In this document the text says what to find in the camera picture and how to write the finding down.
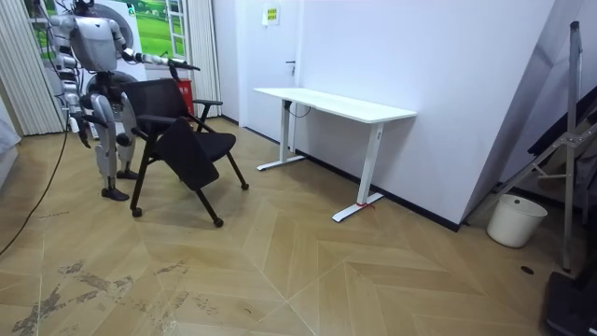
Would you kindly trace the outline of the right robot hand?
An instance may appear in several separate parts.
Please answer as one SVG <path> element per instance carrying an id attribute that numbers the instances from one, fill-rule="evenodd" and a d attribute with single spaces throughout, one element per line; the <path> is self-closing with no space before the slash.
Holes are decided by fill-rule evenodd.
<path id="1" fill-rule="evenodd" d="M 78 113 L 74 115 L 76 126 L 78 128 L 77 134 L 84 147 L 90 148 L 89 137 L 87 132 L 88 121 L 84 114 Z"/>

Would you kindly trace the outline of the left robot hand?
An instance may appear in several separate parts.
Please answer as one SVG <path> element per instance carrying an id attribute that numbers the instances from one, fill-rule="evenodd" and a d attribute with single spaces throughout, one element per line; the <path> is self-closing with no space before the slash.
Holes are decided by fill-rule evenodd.
<path id="1" fill-rule="evenodd" d="M 194 66 L 192 64 L 187 63 L 186 61 L 181 61 L 178 59 L 168 59 L 167 60 L 167 65 L 169 67 L 169 71 L 171 73 L 172 78 L 179 82 L 180 81 L 180 77 L 178 75 L 177 70 L 178 69 L 186 69 L 186 70 L 191 70 L 191 71 L 200 71 L 200 68 L 197 66 Z"/>

